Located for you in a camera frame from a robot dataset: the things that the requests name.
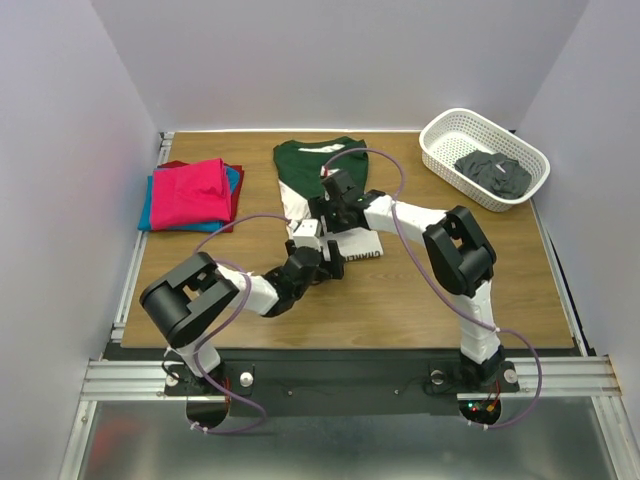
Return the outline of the white and green t-shirt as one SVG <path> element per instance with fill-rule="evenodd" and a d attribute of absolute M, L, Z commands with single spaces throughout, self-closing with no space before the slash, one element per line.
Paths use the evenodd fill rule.
<path fill-rule="evenodd" d="M 331 172 L 347 171 L 358 187 L 365 187 L 369 169 L 365 147 L 363 140 L 350 137 L 316 143 L 289 140 L 276 146 L 273 161 L 284 215 L 293 220 L 311 217 L 308 201 L 324 194 L 320 177 L 325 164 L 330 165 Z M 364 228 L 327 233 L 321 240 L 336 241 L 347 261 L 374 259 L 384 254 L 378 233 Z"/>

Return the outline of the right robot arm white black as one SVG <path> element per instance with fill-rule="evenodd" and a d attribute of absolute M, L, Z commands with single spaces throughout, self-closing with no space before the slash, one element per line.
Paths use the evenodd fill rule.
<path fill-rule="evenodd" d="M 460 378 L 472 390 L 491 384 L 504 360 L 493 318 L 491 284 L 497 255 L 469 209 L 434 210 L 356 186 L 348 172 L 322 171 L 324 194 L 309 201 L 311 216 L 330 233 L 354 228 L 397 235 L 410 256 L 424 245 L 434 293 L 460 322 Z"/>

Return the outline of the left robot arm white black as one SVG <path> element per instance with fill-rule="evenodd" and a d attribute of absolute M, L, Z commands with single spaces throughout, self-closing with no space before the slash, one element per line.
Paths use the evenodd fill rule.
<path fill-rule="evenodd" d="M 283 265 L 257 276 L 230 270 L 197 252 L 143 291 L 139 303 L 184 364 L 182 373 L 161 365 L 168 386 L 189 382 L 191 392 L 202 394 L 215 392 L 221 384 L 230 388 L 231 375 L 220 368 L 213 336 L 244 310 L 279 316 L 310 286 L 344 277 L 346 259 L 336 241 L 318 250 L 288 241 L 286 248 Z"/>

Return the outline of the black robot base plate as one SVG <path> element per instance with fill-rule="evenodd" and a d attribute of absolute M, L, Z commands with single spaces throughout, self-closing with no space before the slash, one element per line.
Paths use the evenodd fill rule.
<path fill-rule="evenodd" d="M 184 397 L 187 412 L 214 419 L 424 413 L 456 416 L 460 396 L 485 400 L 519 390 L 515 366 L 497 365 L 486 379 L 456 349 L 223 348 L 212 377 L 218 390 L 181 361 L 163 363 L 165 394 Z"/>

